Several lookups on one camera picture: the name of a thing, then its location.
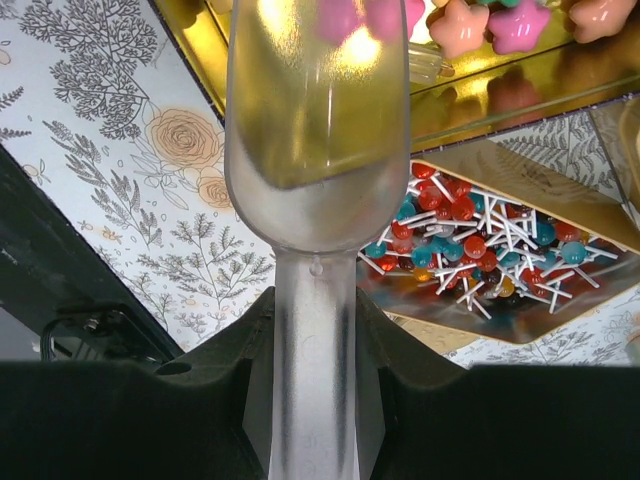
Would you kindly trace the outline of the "gold tin of lollipops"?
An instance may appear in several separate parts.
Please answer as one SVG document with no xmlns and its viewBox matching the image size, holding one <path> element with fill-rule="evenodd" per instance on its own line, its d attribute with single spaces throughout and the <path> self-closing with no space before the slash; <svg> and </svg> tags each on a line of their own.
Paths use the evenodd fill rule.
<svg viewBox="0 0 640 480">
<path fill-rule="evenodd" d="M 513 344 L 639 283 L 639 248 L 503 187 L 414 158 L 400 210 L 365 246 L 358 284 L 385 312 Z"/>
</svg>

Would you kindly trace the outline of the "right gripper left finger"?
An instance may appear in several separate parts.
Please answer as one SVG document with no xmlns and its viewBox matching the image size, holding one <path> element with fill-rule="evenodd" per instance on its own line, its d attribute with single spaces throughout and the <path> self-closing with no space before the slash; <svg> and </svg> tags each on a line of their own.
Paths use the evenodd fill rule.
<svg viewBox="0 0 640 480">
<path fill-rule="evenodd" d="M 153 371 L 131 362 L 5 362 L 5 479 L 263 479 L 274 289 Z"/>
</svg>

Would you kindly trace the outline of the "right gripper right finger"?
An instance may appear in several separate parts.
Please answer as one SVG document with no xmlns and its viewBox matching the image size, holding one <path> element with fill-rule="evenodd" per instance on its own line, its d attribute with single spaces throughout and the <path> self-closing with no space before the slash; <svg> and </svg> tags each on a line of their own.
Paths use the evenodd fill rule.
<svg viewBox="0 0 640 480">
<path fill-rule="evenodd" d="M 635 479 L 632 367 L 464 369 L 356 297 L 363 479 Z"/>
</svg>

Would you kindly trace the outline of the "gold tin of star candies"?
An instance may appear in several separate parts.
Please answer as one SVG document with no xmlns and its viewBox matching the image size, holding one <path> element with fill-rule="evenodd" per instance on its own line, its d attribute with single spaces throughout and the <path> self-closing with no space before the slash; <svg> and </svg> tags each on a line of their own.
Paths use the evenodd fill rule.
<svg viewBox="0 0 640 480">
<path fill-rule="evenodd" d="M 410 85 L 411 137 L 420 149 L 555 119 L 639 95 L 639 9 L 615 33 L 573 38 L 571 1 L 549 1 L 552 16 L 534 50 L 498 56 L 491 35 L 453 60 L 426 45 L 417 65 L 438 74 Z M 225 116 L 231 16 L 209 1 L 155 1 L 165 30 L 219 118 Z"/>
</svg>

